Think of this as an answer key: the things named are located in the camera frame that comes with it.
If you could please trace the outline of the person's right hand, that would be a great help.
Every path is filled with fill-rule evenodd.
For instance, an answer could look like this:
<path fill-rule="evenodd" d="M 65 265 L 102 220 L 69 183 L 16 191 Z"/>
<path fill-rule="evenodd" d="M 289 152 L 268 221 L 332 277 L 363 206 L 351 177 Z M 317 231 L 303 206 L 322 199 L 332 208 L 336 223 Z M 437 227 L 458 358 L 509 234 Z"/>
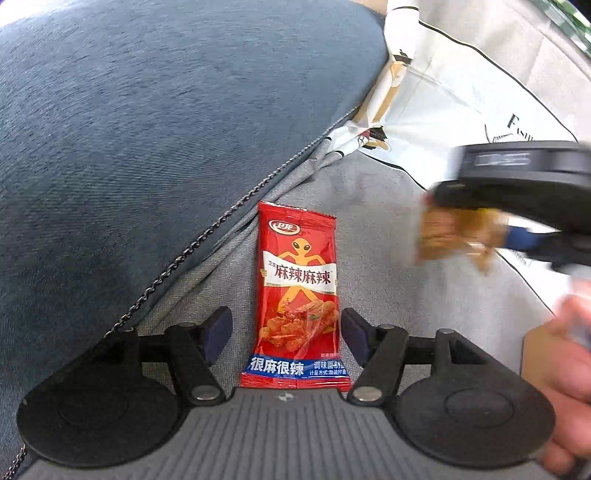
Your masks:
<path fill-rule="evenodd" d="M 540 462 L 556 475 L 568 473 L 576 459 L 590 457 L 590 350 L 573 340 L 577 325 L 590 325 L 588 282 L 578 283 L 543 325 L 551 344 L 540 390 L 554 408 L 556 424 Z"/>

